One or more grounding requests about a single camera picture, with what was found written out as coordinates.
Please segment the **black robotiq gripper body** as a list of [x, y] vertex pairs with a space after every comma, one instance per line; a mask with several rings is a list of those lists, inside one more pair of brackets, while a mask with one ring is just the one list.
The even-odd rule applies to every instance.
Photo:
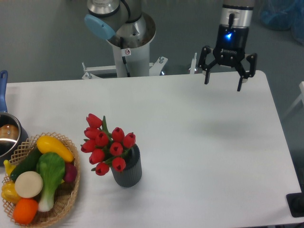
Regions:
[[249, 27], [229, 28], [219, 25], [216, 45], [213, 56], [216, 62], [222, 66], [237, 68], [245, 57], [245, 47]]

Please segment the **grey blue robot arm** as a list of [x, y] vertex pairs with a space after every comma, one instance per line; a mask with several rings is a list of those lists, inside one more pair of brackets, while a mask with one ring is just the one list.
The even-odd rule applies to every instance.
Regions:
[[216, 45], [204, 46], [199, 57], [198, 66], [206, 72], [204, 84], [209, 83], [215, 65], [236, 69], [240, 76], [237, 91], [255, 75], [257, 53], [245, 53], [254, 5], [254, 0], [223, 1]]

